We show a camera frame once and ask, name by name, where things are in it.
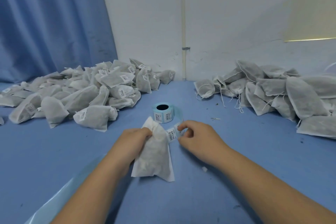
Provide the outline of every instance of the blue curtain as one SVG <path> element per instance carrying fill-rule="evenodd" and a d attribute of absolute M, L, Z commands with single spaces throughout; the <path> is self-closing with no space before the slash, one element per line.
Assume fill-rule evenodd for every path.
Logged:
<path fill-rule="evenodd" d="M 0 0 L 0 82 L 114 59 L 104 0 Z"/>

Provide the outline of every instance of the label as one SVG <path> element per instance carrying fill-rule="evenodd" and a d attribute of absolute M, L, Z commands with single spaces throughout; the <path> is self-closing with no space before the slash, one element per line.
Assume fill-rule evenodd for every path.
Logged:
<path fill-rule="evenodd" d="M 3 92 L 3 93 L 8 93 L 10 90 L 11 90 L 11 88 L 6 88 L 6 89 L 4 89 L 2 92 Z"/>
<path fill-rule="evenodd" d="M 158 123 L 162 123 L 162 114 L 159 112 L 154 113 L 154 120 L 157 121 Z"/>
<path fill-rule="evenodd" d="M 120 78 L 124 81 L 124 83 L 130 82 L 130 78 L 128 78 L 126 75 L 120 75 Z"/>
<path fill-rule="evenodd" d="M 36 108 L 32 103 L 27 104 L 25 109 L 30 115 L 33 115 L 36 112 Z"/>
<path fill-rule="evenodd" d="M 148 79 L 148 76 L 147 76 L 147 75 L 143 75 L 142 77 L 143 77 L 143 79 L 144 79 L 145 81 L 149 82 L 149 79 Z"/>
<path fill-rule="evenodd" d="M 167 129 L 166 132 L 168 134 L 168 142 L 172 142 L 177 139 L 175 128 Z"/>
<path fill-rule="evenodd" d="M 87 111 L 87 109 L 85 109 L 85 110 L 83 110 L 83 111 L 81 112 L 78 121 L 83 121 L 83 120 L 85 120 L 86 111 Z"/>
<path fill-rule="evenodd" d="M 105 76 L 105 75 L 108 74 L 106 70 L 100 70 L 100 69 L 99 69 L 98 72 L 99 72 L 102 76 Z"/>
<path fill-rule="evenodd" d="M 119 96 L 120 96 L 121 98 L 126 98 L 126 94 L 124 93 L 124 90 L 123 90 L 123 89 L 119 89 L 118 92 L 119 92 Z"/>
<path fill-rule="evenodd" d="M 129 66 L 128 70 L 129 70 L 132 74 L 135 73 L 135 70 L 134 70 L 134 68 L 133 68 L 132 66 Z"/>
<path fill-rule="evenodd" d="M 165 122 L 169 122 L 169 121 L 173 120 L 173 116 L 172 116 L 171 112 L 167 112 L 164 115 L 165 115 Z"/>

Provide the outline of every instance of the blue table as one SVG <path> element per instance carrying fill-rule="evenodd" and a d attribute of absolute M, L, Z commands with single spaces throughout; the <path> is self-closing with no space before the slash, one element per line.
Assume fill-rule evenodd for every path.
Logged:
<path fill-rule="evenodd" d="M 239 113 L 235 99 L 224 98 L 227 108 L 219 95 L 198 101 L 192 82 L 172 82 L 143 94 L 134 108 L 121 110 L 105 133 L 73 120 L 53 129 L 45 119 L 12 124 L 7 117 L 12 108 L 0 108 L 6 120 L 0 126 L 0 223 L 24 223 L 74 174 L 106 153 L 124 129 L 141 127 L 151 105 L 161 101 L 179 106 L 185 120 L 212 125 L 229 146 L 336 212 L 336 141 L 297 134 L 296 124 L 277 113 L 258 117 L 249 108 Z M 176 181 L 129 178 L 115 223 L 259 222 L 224 175 L 177 141 L 170 144 L 170 152 Z M 203 166 L 209 169 L 206 173 Z"/>

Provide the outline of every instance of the left hand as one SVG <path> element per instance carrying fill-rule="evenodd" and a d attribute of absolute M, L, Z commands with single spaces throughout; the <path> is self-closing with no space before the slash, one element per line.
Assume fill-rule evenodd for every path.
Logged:
<path fill-rule="evenodd" d="M 121 136 L 107 153 L 121 172 L 125 176 L 129 165 L 139 155 L 146 138 L 151 136 L 152 132 L 148 128 L 130 128 L 124 130 Z"/>

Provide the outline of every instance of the hand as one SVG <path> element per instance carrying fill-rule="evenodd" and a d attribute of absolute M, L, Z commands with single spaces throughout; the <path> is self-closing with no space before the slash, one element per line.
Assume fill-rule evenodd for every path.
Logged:
<path fill-rule="evenodd" d="M 210 125 L 187 120 L 178 126 L 178 130 L 182 131 L 185 128 L 188 130 L 178 139 L 179 143 L 203 162 L 216 166 L 229 146 Z"/>
<path fill-rule="evenodd" d="M 146 138 L 151 135 L 148 128 L 126 129 L 114 143 L 107 157 L 117 166 L 121 176 L 127 174 L 129 165 L 139 155 Z"/>

